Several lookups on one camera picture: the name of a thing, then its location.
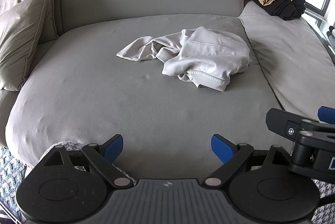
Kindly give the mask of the white printed t-shirt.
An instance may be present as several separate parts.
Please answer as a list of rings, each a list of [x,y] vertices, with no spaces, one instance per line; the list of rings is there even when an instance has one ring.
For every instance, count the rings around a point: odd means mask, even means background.
[[[203,26],[162,37],[140,37],[117,57],[134,62],[159,60],[164,64],[162,74],[221,92],[231,76],[244,72],[251,62],[250,49],[239,35]]]

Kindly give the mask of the grey seat cushion right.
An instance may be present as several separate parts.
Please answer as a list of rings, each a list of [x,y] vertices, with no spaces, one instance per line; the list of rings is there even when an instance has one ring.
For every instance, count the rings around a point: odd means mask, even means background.
[[[334,108],[334,64],[305,19],[284,21],[249,1],[240,20],[282,108],[312,119]]]

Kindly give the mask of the houndstooth trouser leg right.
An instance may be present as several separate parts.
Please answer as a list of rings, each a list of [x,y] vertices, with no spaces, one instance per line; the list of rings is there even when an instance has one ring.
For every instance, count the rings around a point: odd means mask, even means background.
[[[295,188],[293,205],[298,220],[334,223],[334,183],[289,171]]]

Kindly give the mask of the houndstooth trouser leg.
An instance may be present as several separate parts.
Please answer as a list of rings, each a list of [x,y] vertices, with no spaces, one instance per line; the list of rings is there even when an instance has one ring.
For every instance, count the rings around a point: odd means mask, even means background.
[[[295,188],[293,205],[298,220],[334,223],[334,183],[289,171]]]
[[[14,223],[23,218],[37,223],[135,223],[134,195],[112,187],[83,155],[84,145],[56,143],[47,149],[27,181],[26,168],[1,149],[1,214]]]

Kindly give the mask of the grey round sofa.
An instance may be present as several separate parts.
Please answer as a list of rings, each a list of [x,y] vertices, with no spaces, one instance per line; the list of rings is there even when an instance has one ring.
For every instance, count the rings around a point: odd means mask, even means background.
[[[220,166],[219,133],[257,149],[293,143],[268,130],[279,108],[309,118],[334,106],[334,64],[304,19],[283,21],[244,0],[54,0],[58,38],[37,46],[20,91],[1,92],[1,145],[25,165],[62,141],[121,134],[116,164],[135,177],[203,179]],[[162,73],[158,60],[118,57],[134,40],[198,27],[247,49],[224,91]]]

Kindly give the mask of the houndstooth trouser leg left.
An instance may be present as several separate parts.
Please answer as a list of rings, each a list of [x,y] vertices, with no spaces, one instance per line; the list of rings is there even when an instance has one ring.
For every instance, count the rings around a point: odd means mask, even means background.
[[[134,195],[112,187],[83,155],[84,145],[56,143],[47,149],[27,181],[26,168],[1,149],[1,214],[14,223],[23,218],[37,223],[135,223]]]

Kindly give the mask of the black folded garment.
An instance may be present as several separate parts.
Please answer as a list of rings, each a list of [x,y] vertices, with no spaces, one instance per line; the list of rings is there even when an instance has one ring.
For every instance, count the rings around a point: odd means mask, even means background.
[[[271,16],[278,16],[284,21],[298,19],[305,12],[305,0],[275,0],[269,5],[262,5],[259,0],[252,0]]]

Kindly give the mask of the olive front pillow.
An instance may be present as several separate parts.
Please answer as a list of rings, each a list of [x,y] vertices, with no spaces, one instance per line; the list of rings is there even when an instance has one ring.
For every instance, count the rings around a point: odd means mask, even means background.
[[[1,89],[20,91],[36,53],[48,0],[24,0],[1,15]]]

